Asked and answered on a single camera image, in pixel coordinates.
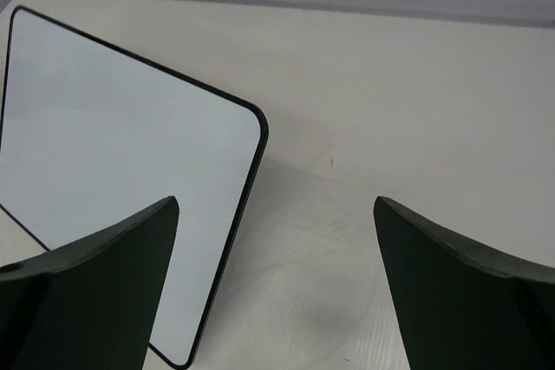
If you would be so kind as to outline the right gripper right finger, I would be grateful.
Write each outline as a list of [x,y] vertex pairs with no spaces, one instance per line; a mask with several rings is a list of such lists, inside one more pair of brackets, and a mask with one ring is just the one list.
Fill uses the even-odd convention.
[[552,369],[554,270],[442,227],[391,198],[377,240],[412,369]]

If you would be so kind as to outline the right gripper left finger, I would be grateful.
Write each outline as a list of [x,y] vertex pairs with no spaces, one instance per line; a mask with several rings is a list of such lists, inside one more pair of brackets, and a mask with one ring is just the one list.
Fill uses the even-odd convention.
[[1,268],[3,369],[141,369],[179,220],[166,197]]

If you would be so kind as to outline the white whiteboard black frame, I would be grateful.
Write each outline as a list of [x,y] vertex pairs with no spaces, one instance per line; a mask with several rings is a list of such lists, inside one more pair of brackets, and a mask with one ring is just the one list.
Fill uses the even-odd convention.
[[173,196],[173,254],[150,340],[189,368],[269,127],[254,104],[24,6],[10,16],[1,206],[47,250]]

